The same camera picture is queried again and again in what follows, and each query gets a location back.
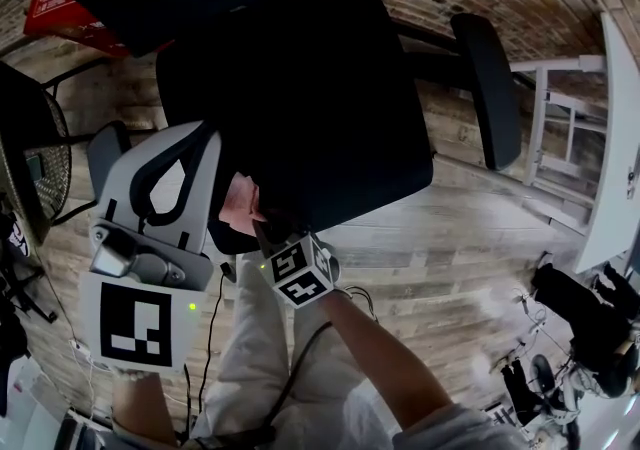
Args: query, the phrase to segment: black seat cushion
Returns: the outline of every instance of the black seat cushion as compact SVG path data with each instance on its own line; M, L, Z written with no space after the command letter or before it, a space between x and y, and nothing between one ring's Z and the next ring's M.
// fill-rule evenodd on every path
M272 0L220 17L161 52L170 125L207 119L223 155L210 231L227 254L258 248L217 220L236 171L320 231L431 183L413 79L380 0Z

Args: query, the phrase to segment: wooden floor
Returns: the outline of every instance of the wooden floor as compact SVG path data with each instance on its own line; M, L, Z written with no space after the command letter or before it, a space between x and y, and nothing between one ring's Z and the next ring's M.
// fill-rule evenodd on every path
M4 61L44 81L85 62L96 52L54 38L32 43ZM471 102L435 86L418 85L424 117L433 146L461 159L482 163L482 150ZM72 134L94 132L113 119L130 127L164 124L155 80L155 57L126 59L83 73L60 86L58 99ZM530 119L523 131L528 140ZM560 152L562 133L545 136L545 147ZM523 158L510 170L522 174ZM73 148L73 183L67 203L72 209L93 199L85 148ZM90 263L84 213L51 230L40 250L53 287L82 340L77 310L78 273ZM558 254L560 262L575 255L573 244L551 229L532 210L529 200L459 170L435 164L433 184L413 196L328 230L323 238L337 247L344 267L344 283L366 287L384 327L413 349L456 400L483 407L504 394L499 375L489 374L497 358L522 338L523 359L544 352L554 364L565 357L545 335L528 335L532 321L514 299L531 278L543 250ZM207 251L224 260L212 246ZM206 361L207 329L217 297L219 269L210 283L209 305L188 366L192 397L197 398ZM46 281L36 287L42 304L59 309ZM220 352L231 330L232 288L214 324L213 359L209 380L216 377ZM32 353L60 390L81 410L89 410L91 393L68 344L71 330L64 316L49 326L38 318L24 319ZM550 317L546 329L568 348L566 324ZM90 367L78 354L87 376ZM110 402L111 378L93 370L98 408ZM176 425L184 422L185 380L164 380Z

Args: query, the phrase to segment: white pants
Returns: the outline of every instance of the white pants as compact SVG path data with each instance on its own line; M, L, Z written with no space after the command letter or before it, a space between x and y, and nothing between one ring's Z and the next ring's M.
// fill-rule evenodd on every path
M192 437L260 427L289 378L284 307L257 267L261 259L238 256L233 332ZM296 310L292 363L326 321L315 303ZM273 426L274 449L387 449L397 428L333 328L307 353Z

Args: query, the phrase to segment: white wall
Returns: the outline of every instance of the white wall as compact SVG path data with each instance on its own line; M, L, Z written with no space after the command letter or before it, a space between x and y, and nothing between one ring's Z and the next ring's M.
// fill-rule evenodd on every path
M599 398L587 393L580 404L578 425L582 436L581 450L602 450L615 431L618 435L609 450L629 448L640 430L640 399L625 416L631 397L619 399Z
M66 404L63 399L43 395L36 385L40 377L40 367L33 359L12 365L7 416L0 418L0 450L53 450Z

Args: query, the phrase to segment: gray sleeve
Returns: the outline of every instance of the gray sleeve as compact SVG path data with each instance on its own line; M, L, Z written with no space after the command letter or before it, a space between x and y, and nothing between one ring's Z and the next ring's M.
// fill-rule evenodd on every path
M393 438L395 450L524 450L520 432L494 425L484 413L452 405L436 411Z

